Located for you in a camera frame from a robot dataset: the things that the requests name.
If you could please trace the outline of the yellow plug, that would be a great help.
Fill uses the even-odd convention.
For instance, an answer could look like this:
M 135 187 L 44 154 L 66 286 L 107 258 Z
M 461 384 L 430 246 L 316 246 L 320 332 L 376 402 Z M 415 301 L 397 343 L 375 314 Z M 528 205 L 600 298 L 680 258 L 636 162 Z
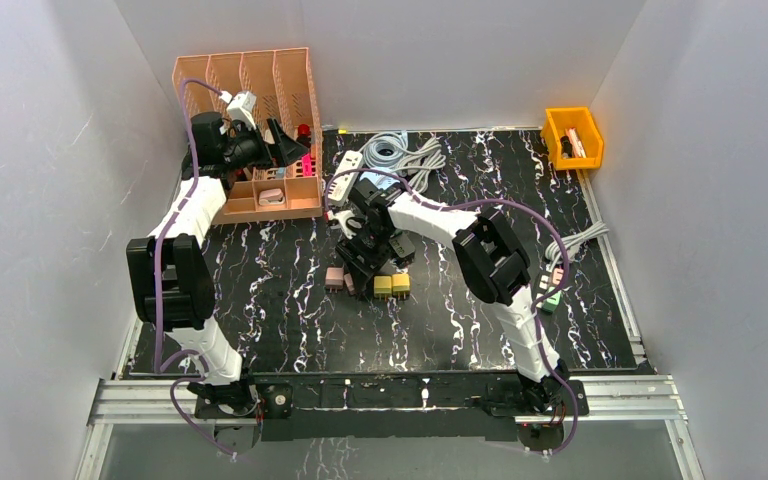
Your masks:
M 395 273 L 391 276 L 392 296 L 398 299 L 406 299 L 411 294 L 411 280 L 407 273 Z
M 373 277 L 373 297 L 386 299 L 393 294 L 393 283 L 390 275 L 376 275 Z

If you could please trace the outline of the pink plug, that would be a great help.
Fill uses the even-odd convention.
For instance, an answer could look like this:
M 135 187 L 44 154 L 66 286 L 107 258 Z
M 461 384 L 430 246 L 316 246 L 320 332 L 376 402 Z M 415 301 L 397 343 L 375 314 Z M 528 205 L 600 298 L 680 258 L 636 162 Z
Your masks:
M 329 291 L 338 291 L 344 288 L 344 270 L 342 267 L 327 268 L 325 288 Z
M 344 281 L 344 285 L 345 285 L 345 288 L 348 291 L 348 293 L 350 295 L 355 295 L 357 290 L 356 290 L 356 287 L 354 285 L 354 281 L 352 279 L 352 276 L 350 274 L 346 273 L 343 276 L 343 281 Z

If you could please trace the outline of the white power strip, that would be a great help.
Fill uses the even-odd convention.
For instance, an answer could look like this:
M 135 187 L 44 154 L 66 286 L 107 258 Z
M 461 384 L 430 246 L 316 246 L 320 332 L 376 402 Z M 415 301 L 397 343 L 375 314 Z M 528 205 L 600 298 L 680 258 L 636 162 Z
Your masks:
M 343 206 L 360 173 L 363 164 L 361 152 L 348 150 L 338 164 L 335 174 L 326 186 L 326 199 L 329 205 Z

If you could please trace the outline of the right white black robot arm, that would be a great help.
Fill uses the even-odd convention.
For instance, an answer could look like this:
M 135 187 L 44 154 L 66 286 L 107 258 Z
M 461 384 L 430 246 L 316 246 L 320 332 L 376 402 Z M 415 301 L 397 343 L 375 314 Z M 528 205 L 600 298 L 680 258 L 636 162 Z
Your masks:
M 569 371 L 544 334 L 532 298 L 528 254 L 503 212 L 463 210 L 366 179 L 353 186 L 349 201 L 360 213 L 359 225 L 349 228 L 336 252 L 358 291 L 369 292 L 386 263 L 413 261 L 409 234 L 435 241 L 455 254 L 469 292 L 501 324 L 525 405 L 547 414 L 561 403 Z

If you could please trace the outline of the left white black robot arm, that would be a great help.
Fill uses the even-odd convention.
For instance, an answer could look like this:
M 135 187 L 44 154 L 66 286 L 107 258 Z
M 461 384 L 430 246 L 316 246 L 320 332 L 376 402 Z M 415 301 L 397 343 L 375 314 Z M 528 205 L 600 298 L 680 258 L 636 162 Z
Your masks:
M 135 309 L 155 330 L 156 373 L 178 360 L 163 354 L 165 341 L 172 340 L 181 356 L 195 364 L 202 382 L 224 385 L 219 398 L 223 407 L 246 416 L 257 407 L 259 391 L 241 379 L 242 357 L 214 317 L 215 285 L 202 245 L 238 173 L 303 159 L 310 153 L 311 134 L 292 137 L 275 118 L 261 132 L 243 119 L 206 111 L 189 118 L 188 136 L 189 152 L 172 206 L 150 234 L 126 247 Z

